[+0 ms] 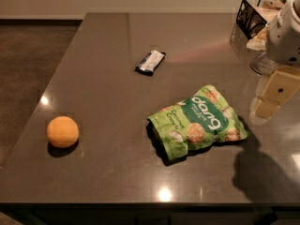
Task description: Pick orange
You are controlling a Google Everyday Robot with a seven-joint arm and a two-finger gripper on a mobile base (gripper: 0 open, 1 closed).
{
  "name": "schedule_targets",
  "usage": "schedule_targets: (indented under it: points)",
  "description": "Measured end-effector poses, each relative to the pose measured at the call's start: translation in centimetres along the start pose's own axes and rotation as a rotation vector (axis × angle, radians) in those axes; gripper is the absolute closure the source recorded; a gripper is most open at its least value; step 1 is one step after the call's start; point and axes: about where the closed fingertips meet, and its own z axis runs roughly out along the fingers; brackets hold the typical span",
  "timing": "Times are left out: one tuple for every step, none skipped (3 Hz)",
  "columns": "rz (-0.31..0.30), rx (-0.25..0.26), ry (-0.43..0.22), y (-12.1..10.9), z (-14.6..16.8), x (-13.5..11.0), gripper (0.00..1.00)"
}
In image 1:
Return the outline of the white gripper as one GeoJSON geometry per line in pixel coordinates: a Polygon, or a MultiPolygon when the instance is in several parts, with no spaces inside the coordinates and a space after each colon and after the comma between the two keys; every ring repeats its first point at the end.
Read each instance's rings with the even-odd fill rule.
{"type": "Polygon", "coordinates": [[[271,74],[262,90],[262,98],[265,100],[255,97],[250,110],[257,117],[269,119],[278,112],[279,105],[288,101],[299,89],[300,68],[281,66],[271,74]]]}

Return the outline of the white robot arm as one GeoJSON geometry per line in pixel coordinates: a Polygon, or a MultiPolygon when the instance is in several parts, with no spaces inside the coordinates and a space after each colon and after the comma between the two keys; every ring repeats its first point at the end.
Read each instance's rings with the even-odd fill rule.
{"type": "Polygon", "coordinates": [[[260,75],[251,113],[269,120],[300,89],[300,0],[288,0],[266,26],[265,52],[250,63],[260,75]]]}

